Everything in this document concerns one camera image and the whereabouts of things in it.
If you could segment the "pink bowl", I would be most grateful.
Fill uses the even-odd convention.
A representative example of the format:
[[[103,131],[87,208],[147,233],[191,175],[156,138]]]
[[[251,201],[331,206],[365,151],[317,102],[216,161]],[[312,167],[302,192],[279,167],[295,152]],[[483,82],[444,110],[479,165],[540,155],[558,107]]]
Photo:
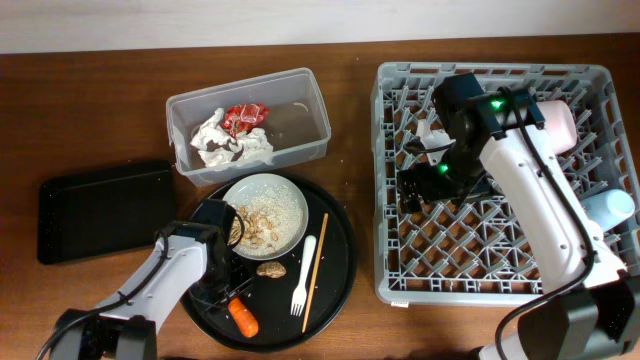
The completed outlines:
[[[577,130],[569,106],[560,100],[538,103],[545,119],[545,129],[551,138],[554,154],[564,153],[577,143]]]

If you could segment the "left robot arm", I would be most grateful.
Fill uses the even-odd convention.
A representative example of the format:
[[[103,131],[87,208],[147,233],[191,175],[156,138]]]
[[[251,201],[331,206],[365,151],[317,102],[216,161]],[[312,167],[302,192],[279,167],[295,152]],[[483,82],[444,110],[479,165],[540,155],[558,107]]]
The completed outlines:
[[[183,297],[227,311],[243,336],[255,336],[259,325],[239,298],[244,284],[232,262],[245,233],[231,205],[203,201],[192,221],[155,232],[151,255],[118,291],[91,310],[67,310],[39,358],[154,359],[157,333]]]

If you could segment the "red snack wrapper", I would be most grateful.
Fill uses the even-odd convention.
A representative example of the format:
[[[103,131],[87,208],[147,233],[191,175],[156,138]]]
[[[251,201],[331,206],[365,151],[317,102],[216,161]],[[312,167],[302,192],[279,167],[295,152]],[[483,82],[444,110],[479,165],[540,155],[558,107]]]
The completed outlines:
[[[221,125],[230,136],[235,138],[239,133],[249,133],[262,123],[269,115],[270,109],[263,104],[238,104],[228,108]]]

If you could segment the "white tissue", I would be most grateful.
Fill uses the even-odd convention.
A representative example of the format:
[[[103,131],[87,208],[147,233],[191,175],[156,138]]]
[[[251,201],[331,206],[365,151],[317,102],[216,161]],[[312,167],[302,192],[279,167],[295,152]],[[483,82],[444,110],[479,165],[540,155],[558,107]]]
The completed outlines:
[[[225,149],[235,140],[221,127],[225,111],[223,108],[215,110],[214,114],[202,123],[195,131],[190,145],[194,147],[204,165],[208,168],[230,163],[235,153]]]
[[[266,132],[262,128],[253,128],[250,132],[241,132],[236,137],[241,147],[240,160],[262,161],[271,164],[273,146],[268,142]]]

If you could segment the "orange carrot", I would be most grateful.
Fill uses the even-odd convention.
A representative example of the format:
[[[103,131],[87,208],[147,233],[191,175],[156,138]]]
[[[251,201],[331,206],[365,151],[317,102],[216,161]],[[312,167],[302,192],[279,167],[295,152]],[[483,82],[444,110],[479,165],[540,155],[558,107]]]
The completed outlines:
[[[227,309],[244,337],[252,338],[259,332],[256,318],[239,298],[233,298]]]

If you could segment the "wooden chopstick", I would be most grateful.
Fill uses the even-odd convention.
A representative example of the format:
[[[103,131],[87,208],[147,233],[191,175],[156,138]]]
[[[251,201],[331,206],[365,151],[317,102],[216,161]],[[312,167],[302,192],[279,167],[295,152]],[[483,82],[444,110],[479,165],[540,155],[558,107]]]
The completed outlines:
[[[322,256],[322,249],[323,249],[324,239],[325,239],[325,236],[326,236],[326,230],[327,230],[327,227],[328,227],[328,220],[329,220],[329,214],[325,213],[324,216],[323,216],[323,222],[322,222],[320,237],[319,237],[317,248],[316,248],[315,260],[314,260],[314,264],[313,264],[314,265],[313,266],[313,272],[312,272],[312,277],[311,277],[311,282],[310,282],[310,289],[309,289],[309,292],[308,292],[307,302],[306,302],[306,307],[305,307],[305,313],[304,313],[302,330],[301,330],[301,332],[303,334],[306,333],[307,328],[308,328],[308,324],[309,324],[311,305],[313,303],[313,297],[314,297],[314,292],[315,292],[318,269],[319,269],[319,264],[320,264],[320,260],[321,260],[321,256]]]

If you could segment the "walnut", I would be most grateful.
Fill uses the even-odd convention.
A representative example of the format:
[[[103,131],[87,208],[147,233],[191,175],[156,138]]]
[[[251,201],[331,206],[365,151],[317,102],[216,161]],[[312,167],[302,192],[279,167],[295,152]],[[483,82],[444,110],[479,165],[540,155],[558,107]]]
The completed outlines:
[[[286,272],[287,270],[285,266],[278,261],[264,262],[256,268],[256,274],[258,276],[269,277],[272,279],[283,277]]]

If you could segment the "round black tray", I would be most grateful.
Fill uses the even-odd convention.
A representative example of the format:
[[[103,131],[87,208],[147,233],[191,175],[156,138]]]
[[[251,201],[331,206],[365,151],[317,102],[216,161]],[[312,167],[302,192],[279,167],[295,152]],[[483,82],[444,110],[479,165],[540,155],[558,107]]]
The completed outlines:
[[[271,353],[311,339],[339,314],[354,284],[356,239],[342,204],[303,177],[283,176],[298,186],[307,200],[310,214],[307,235],[319,236],[323,219],[328,219],[309,316],[290,314],[303,254],[301,244],[277,259],[286,268],[286,274],[279,279],[258,276],[256,261],[234,257],[244,266],[244,275],[252,277],[251,285],[239,294],[241,302],[258,323],[258,333],[251,338],[241,334],[226,305],[203,303],[192,299],[188,293],[181,298],[183,308],[200,330],[234,350]]]

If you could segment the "white cup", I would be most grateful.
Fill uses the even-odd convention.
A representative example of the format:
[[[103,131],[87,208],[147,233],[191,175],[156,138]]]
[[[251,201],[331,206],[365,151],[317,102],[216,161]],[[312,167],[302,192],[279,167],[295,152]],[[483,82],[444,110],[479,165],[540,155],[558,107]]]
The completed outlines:
[[[604,232],[620,225],[635,212],[633,198],[623,190],[612,189],[585,198],[581,205],[587,217]]]

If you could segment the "grey plate with food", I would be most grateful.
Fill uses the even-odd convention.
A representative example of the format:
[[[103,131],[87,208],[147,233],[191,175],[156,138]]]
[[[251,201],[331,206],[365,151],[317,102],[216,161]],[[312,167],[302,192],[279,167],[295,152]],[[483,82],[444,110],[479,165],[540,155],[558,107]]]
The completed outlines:
[[[275,174],[260,173],[232,185],[223,196],[240,215],[244,233],[234,221],[230,241],[241,257],[256,261],[278,258],[292,250],[308,224],[308,205],[300,188]]]

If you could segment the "white plastic fork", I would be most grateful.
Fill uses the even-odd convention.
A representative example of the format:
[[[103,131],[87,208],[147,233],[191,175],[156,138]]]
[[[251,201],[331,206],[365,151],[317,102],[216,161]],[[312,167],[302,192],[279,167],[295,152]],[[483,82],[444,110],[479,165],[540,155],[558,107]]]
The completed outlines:
[[[293,316],[300,316],[307,299],[306,281],[308,278],[311,261],[315,252],[317,238],[314,235],[308,235],[305,238],[301,268],[296,288],[292,294],[291,312]]]

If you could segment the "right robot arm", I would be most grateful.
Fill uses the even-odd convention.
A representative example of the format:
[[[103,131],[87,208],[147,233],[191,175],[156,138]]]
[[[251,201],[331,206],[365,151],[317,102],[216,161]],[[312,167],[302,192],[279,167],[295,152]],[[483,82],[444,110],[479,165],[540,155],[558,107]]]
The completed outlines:
[[[485,92],[448,79],[433,104],[450,143],[435,165],[399,175],[402,208],[464,201],[485,176],[500,187],[533,252],[543,293],[511,311],[516,332],[497,332],[479,359],[602,359],[639,341],[639,280],[604,242],[561,172],[557,155],[576,144],[567,104],[528,90]]]

